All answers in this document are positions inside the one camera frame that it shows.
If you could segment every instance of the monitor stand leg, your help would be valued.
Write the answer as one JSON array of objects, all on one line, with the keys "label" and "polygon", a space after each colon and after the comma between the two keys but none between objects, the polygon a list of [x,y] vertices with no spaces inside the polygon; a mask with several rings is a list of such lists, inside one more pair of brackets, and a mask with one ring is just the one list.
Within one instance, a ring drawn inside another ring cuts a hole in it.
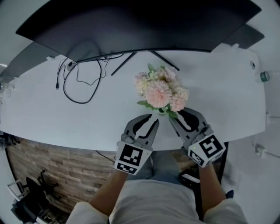
[{"label": "monitor stand leg", "polygon": [[[156,53],[155,51],[150,51],[150,52],[151,52],[152,54],[154,54],[156,57],[158,57],[158,58],[160,58],[161,60],[163,60],[164,62],[166,62],[168,65],[174,67],[177,71],[180,70],[177,66],[175,66],[174,64],[172,64],[170,61],[166,60],[166,59],[165,59],[163,56],[161,56],[160,54]],[[136,55],[136,54],[137,54],[137,52],[132,53],[131,55],[129,55],[129,56],[127,57],[127,59],[125,59],[125,60],[123,61],[123,63],[121,63],[120,66],[117,67],[115,71],[113,71],[113,73],[111,74],[111,76],[113,76],[122,66],[125,65],[125,63],[127,63],[127,62],[128,62],[134,55]]]},{"label": "monitor stand leg", "polygon": [[168,65],[174,67],[177,71],[180,71],[180,69],[175,66],[174,64],[172,64],[170,61],[166,60],[163,56],[161,56],[160,54],[156,53],[155,51],[150,51],[152,54],[154,54],[156,57],[159,57],[161,60],[163,60],[164,62],[166,62]]},{"label": "monitor stand leg", "polygon": [[123,63],[121,63],[120,66],[117,67],[115,71],[113,71],[113,73],[111,74],[111,76],[114,75],[122,66],[124,66],[124,64],[127,63],[134,55],[136,55],[136,53],[137,53],[137,52],[132,53],[131,55],[129,55],[129,56],[127,57],[127,59],[125,59],[125,60],[123,61]]}]

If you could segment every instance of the wooden floor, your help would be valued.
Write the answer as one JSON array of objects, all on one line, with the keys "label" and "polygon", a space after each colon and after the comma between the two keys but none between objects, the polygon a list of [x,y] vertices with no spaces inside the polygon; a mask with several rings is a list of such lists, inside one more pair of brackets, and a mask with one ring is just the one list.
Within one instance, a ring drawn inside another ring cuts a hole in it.
[{"label": "wooden floor", "polygon": [[[55,193],[61,200],[52,200],[55,207],[70,213],[79,201],[88,201],[113,172],[114,164],[94,150],[53,146],[26,139],[12,145],[7,152],[17,179],[26,177],[37,182],[42,170],[48,183],[59,184]],[[181,151],[172,151],[182,170],[194,162]],[[100,151],[114,160],[116,152]]]}]

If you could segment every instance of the black monitor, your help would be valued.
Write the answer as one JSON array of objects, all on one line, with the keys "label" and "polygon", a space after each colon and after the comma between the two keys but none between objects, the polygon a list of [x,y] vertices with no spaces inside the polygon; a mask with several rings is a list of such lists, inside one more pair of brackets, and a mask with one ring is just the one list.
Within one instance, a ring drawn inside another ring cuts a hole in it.
[{"label": "black monitor", "polygon": [[249,0],[51,0],[16,33],[76,62],[139,51],[211,52],[260,11]]}]

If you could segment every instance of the gray pants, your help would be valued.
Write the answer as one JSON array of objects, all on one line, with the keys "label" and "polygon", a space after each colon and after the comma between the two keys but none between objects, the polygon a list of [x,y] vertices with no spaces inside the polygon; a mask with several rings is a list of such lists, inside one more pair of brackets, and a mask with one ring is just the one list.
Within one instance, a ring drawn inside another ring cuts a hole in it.
[{"label": "gray pants", "polygon": [[136,175],[129,175],[126,180],[152,179],[181,184],[178,180],[179,173],[180,169],[170,151],[155,151],[139,172]]}]

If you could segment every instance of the black cable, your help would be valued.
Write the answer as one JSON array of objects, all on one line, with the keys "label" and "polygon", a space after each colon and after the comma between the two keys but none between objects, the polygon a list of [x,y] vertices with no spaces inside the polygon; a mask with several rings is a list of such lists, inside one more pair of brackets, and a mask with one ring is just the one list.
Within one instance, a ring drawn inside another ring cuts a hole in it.
[{"label": "black cable", "polygon": [[[70,70],[70,71],[68,72],[68,74],[66,75],[66,72],[65,72],[65,70],[66,70],[66,65],[65,65],[64,63],[66,62],[66,60],[67,60],[68,58],[62,59],[62,60],[60,61],[60,63],[61,63],[62,61],[63,61],[63,62],[62,62],[61,64],[59,63],[59,68],[58,68],[58,70],[57,70],[56,89],[59,89],[59,84],[58,84],[59,73],[60,73],[60,71],[62,70],[62,68],[64,67],[64,71],[63,71],[63,79],[64,79],[64,83],[63,83],[63,92],[64,92],[65,96],[66,96],[69,100],[71,100],[72,102],[74,102],[74,103],[78,103],[78,104],[87,104],[87,103],[93,98],[95,92],[97,91],[97,88],[98,88],[98,86],[99,86],[100,80],[101,80],[102,78],[105,78],[105,77],[106,77],[106,66],[107,66],[109,60],[111,60],[111,59],[117,59],[117,58],[120,58],[121,56],[123,56],[123,54],[120,55],[120,56],[117,56],[117,57],[113,57],[113,58],[112,58],[112,56],[109,56],[108,58],[90,60],[90,61],[97,61],[97,63],[99,64],[99,67],[100,67],[99,78],[97,78],[96,80],[94,80],[94,82],[93,82],[92,84],[89,84],[89,83],[87,83],[87,82],[85,82],[85,81],[79,81],[79,80],[78,80],[78,76],[79,76],[79,64],[80,64],[80,63],[74,64],[74,66],[71,68],[71,70]],[[102,67],[101,67],[101,64],[100,64],[99,61],[106,62],[105,67],[104,67],[105,75],[104,75],[103,77],[101,77],[101,75],[102,75]],[[92,96],[90,97],[90,99],[89,99],[88,101],[85,101],[85,102],[79,102],[79,101],[75,101],[75,100],[71,99],[71,98],[67,95],[67,93],[66,93],[66,91],[65,91],[66,79],[67,79],[67,77],[69,76],[69,74],[72,72],[72,70],[73,70],[76,66],[77,66],[77,78],[76,78],[76,81],[77,81],[77,82],[82,82],[82,83],[85,83],[85,84],[87,84],[87,85],[89,85],[89,86],[92,86],[96,81],[98,81],[97,86],[96,86],[96,88],[95,88],[95,90],[94,90]]]},{"label": "black cable", "polygon": [[102,155],[102,154],[101,154],[100,152],[98,152],[97,150],[95,150],[95,151],[96,151],[99,155],[101,155],[101,156],[103,156],[104,158],[106,158],[106,159],[110,160],[111,162],[115,163],[115,161],[113,161],[113,160],[110,159],[109,157]]}]

